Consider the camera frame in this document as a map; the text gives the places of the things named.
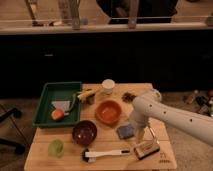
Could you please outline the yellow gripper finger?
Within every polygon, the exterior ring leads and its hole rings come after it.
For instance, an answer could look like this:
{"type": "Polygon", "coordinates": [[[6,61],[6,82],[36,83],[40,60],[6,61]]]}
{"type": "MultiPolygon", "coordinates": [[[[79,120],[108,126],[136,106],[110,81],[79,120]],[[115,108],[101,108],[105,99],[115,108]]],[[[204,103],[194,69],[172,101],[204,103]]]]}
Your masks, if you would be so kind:
{"type": "Polygon", "coordinates": [[[143,140],[145,134],[145,129],[144,128],[137,128],[135,130],[135,139],[137,142],[141,142],[143,140]]]}

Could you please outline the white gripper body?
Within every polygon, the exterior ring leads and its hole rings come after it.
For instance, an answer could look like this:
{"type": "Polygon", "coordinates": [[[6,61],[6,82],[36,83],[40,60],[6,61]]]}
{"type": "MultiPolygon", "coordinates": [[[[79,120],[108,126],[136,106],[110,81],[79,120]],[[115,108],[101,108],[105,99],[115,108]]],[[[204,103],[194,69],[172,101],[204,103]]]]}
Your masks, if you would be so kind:
{"type": "Polygon", "coordinates": [[[129,122],[134,128],[146,128],[149,124],[149,118],[133,110],[129,116],[129,122]]]}

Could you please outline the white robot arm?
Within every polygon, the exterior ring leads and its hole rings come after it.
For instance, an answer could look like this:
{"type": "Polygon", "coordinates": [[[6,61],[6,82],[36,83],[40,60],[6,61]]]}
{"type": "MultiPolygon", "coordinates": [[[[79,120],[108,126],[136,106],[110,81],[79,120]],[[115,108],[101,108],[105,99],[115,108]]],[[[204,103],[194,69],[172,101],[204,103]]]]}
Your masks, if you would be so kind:
{"type": "Polygon", "coordinates": [[[135,129],[146,128],[149,119],[155,118],[213,146],[213,119],[163,104],[162,96],[156,89],[137,95],[132,106],[129,121],[135,129]]]}

